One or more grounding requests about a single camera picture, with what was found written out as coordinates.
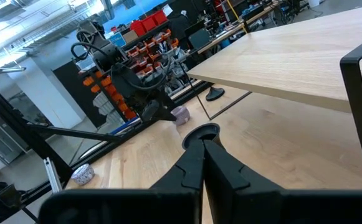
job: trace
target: light wood tabletop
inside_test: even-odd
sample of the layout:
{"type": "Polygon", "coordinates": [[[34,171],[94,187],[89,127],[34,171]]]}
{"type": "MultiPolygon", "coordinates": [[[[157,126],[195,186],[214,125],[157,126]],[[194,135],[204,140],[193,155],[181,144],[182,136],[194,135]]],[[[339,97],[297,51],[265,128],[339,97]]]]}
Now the light wood tabletop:
{"type": "Polygon", "coordinates": [[[361,44],[359,8],[247,34],[188,74],[207,82],[350,112],[340,60],[361,44]]]}
{"type": "MultiPolygon", "coordinates": [[[[245,90],[226,90],[213,102],[214,114],[245,90]]],[[[208,90],[202,92],[203,98],[208,90]]],[[[66,189],[148,189],[181,157],[183,138],[209,123],[196,98],[185,106],[191,120],[179,127],[158,121],[92,164],[86,185],[66,189]]],[[[216,117],[221,142],[235,158],[286,189],[362,189],[362,152],[352,114],[253,93],[216,117]]],[[[212,223],[207,196],[203,223],[212,223]]]]}
{"type": "MultiPolygon", "coordinates": [[[[267,6],[262,12],[258,13],[257,15],[255,15],[253,18],[249,19],[248,21],[246,21],[247,25],[250,25],[251,23],[255,22],[257,19],[260,19],[261,17],[263,17],[264,15],[270,13],[271,11],[274,10],[274,7],[278,6],[279,2],[278,1],[274,1],[272,3],[271,6],[267,6]]],[[[219,44],[220,42],[222,42],[223,40],[227,39],[228,37],[232,36],[234,33],[236,33],[237,31],[241,30],[244,27],[244,24],[239,24],[237,27],[231,29],[230,31],[222,34],[221,36],[217,37],[216,39],[214,39],[210,44],[208,44],[207,46],[203,47],[202,49],[200,49],[198,51],[198,54],[202,54],[205,51],[209,50],[210,48],[212,48],[213,46],[216,46],[217,44],[219,44]]]]}

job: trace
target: metal pole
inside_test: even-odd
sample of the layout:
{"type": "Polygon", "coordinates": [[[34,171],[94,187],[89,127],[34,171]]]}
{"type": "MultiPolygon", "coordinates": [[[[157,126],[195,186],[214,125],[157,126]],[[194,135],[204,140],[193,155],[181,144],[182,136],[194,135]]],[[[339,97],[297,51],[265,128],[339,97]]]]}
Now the metal pole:
{"type": "Polygon", "coordinates": [[[55,164],[49,159],[44,159],[45,169],[48,175],[50,187],[52,187],[52,193],[56,194],[63,190],[60,183],[59,176],[57,175],[55,164]]]}
{"type": "Polygon", "coordinates": [[[0,117],[11,127],[41,159],[47,157],[55,161],[58,173],[62,180],[66,181],[72,174],[72,169],[65,161],[45,142],[36,132],[27,128],[26,121],[0,94],[0,117]]]}
{"type": "Polygon", "coordinates": [[[111,134],[97,134],[86,131],[77,131],[65,128],[56,128],[52,126],[44,126],[38,124],[28,124],[27,127],[41,133],[52,133],[62,136],[71,136],[76,138],[95,139],[101,141],[120,141],[121,138],[111,134]]]}

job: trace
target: white pillar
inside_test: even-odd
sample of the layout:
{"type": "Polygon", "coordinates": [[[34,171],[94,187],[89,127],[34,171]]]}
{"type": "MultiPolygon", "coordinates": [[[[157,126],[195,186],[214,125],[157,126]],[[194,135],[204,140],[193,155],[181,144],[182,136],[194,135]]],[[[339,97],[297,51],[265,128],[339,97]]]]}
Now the white pillar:
{"type": "Polygon", "coordinates": [[[55,127],[72,128],[84,119],[85,113],[80,113],[79,106],[72,102],[74,99],[62,94],[63,90],[58,90],[57,83],[53,84],[32,58],[27,58],[20,66],[26,67],[26,71],[8,73],[9,77],[55,127]]]}
{"type": "Polygon", "coordinates": [[[320,0],[308,0],[310,7],[317,7],[320,4],[320,0]]]}

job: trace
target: ceiling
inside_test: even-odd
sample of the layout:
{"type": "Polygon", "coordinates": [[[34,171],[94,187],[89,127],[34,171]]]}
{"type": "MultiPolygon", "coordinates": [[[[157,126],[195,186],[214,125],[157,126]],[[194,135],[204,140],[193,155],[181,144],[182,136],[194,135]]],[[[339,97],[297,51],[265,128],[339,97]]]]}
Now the ceiling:
{"type": "Polygon", "coordinates": [[[120,1],[0,0],[6,4],[0,8],[0,67],[26,58],[38,47],[69,34],[90,16],[104,14],[104,5],[113,7],[120,1]]]}

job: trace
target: white wall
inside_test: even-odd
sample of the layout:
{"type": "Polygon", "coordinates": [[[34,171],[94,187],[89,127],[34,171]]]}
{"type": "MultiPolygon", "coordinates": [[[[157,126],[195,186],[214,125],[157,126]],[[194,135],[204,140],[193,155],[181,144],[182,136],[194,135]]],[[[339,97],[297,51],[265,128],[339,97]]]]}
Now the white wall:
{"type": "Polygon", "coordinates": [[[84,119],[85,114],[80,116],[76,112],[78,109],[72,107],[70,99],[61,94],[33,58],[21,62],[20,66],[26,67],[26,71],[8,75],[55,127],[72,128],[84,119]]]}
{"type": "Polygon", "coordinates": [[[66,90],[63,84],[59,81],[59,79],[55,76],[53,71],[47,68],[46,64],[40,60],[39,57],[33,58],[33,61],[38,65],[38,67],[44,72],[44,74],[48,77],[48,79],[52,82],[53,86],[55,86],[56,90],[63,96],[63,98],[69,103],[69,105],[73,108],[73,110],[78,114],[78,116],[84,119],[87,115],[83,112],[80,105],[74,100],[74,98],[70,95],[70,93],[66,90]]]}
{"type": "Polygon", "coordinates": [[[0,74],[0,93],[5,99],[9,99],[20,92],[21,89],[16,85],[14,80],[7,74],[0,74]]]}

